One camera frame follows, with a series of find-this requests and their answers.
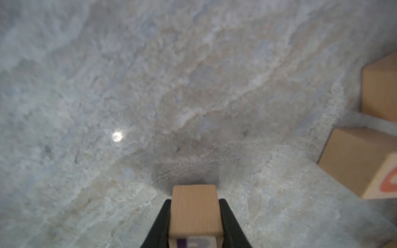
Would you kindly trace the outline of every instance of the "stacked wooden blocks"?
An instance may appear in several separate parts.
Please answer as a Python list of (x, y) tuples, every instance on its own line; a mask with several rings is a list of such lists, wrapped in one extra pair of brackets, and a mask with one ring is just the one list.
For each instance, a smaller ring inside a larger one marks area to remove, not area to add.
[[(362, 112), (397, 122), (397, 52), (366, 66)], [(319, 167), (364, 199), (397, 197), (397, 137), (370, 128), (334, 129)]]

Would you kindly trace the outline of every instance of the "wooden block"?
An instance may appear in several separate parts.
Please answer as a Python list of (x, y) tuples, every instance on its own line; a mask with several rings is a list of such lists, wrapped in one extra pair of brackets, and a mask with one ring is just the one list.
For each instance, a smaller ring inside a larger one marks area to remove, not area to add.
[(361, 111), (397, 122), (397, 52), (362, 70)]
[(397, 197), (397, 137), (370, 128), (339, 128), (319, 167), (363, 199)]
[(397, 248), (397, 243), (394, 241), (391, 241), (387, 243), (386, 245), (382, 246), (382, 248)]
[(168, 236), (170, 248), (189, 240), (208, 242), (208, 248), (222, 247), (224, 231), (215, 185), (174, 186)]

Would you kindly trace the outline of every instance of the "wooden cube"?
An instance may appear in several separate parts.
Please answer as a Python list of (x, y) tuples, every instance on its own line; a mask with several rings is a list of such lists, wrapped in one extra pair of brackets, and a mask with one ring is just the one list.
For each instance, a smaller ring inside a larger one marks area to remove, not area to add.
[(364, 67), (361, 111), (397, 122), (397, 52)]
[(171, 200), (170, 248), (222, 248), (224, 231), (215, 185), (174, 186)]
[(319, 167), (363, 199), (397, 197), (397, 137), (370, 128), (338, 128)]

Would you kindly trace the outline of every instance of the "block face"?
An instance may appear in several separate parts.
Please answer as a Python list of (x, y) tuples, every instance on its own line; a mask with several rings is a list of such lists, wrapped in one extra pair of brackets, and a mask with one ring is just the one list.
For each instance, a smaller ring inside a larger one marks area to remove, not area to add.
[(397, 122), (397, 53), (387, 56), (362, 71), (364, 114)]
[(371, 184), (364, 193), (364, 199), (397, 197), (397, 152), (389, 154)]
[(397, 197), (397, 137), (368, 128), (334, 129), (319, 167), (365, 199)]
[(181, 185), (172, 191), (170, 237), (223, 236), (215, 185)]

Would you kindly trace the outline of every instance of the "marble surface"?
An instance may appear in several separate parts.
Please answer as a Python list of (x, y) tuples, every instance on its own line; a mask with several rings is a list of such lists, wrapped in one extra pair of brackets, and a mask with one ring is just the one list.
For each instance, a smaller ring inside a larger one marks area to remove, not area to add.
[(316, 165), (397, 50), (394, 0), (1, 0), (0, 247), (139, 247), (214, 183), (253, 247), (375, 248), (397, 201)]

